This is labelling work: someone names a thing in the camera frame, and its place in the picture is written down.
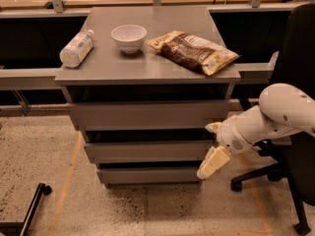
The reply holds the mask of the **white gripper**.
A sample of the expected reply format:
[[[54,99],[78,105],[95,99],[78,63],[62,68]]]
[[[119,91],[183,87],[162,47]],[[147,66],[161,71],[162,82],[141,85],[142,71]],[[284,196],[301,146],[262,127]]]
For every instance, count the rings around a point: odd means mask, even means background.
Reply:
[[[202,180],[209,178],[227,164],[231,152],[243,152],[252,147],[240,134],[235,118],[207,124],[205,129],[210,133],[217,134],[217,141],[222,147],[211,147],[208,150],[197,171],[197,177]]]

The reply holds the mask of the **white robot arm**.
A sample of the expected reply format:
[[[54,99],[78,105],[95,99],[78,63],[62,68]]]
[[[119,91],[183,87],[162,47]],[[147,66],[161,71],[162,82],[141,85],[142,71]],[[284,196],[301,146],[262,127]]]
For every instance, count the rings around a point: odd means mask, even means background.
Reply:
[[[206,130],[216,135],[197,171],[207,179],[229,162],[230,156],[252,148],[263,140],[273,140],[300,132],[315,136],[315,100],[299,88],[273,84],[259,96],[259,103],[222,122],[210,123]]]

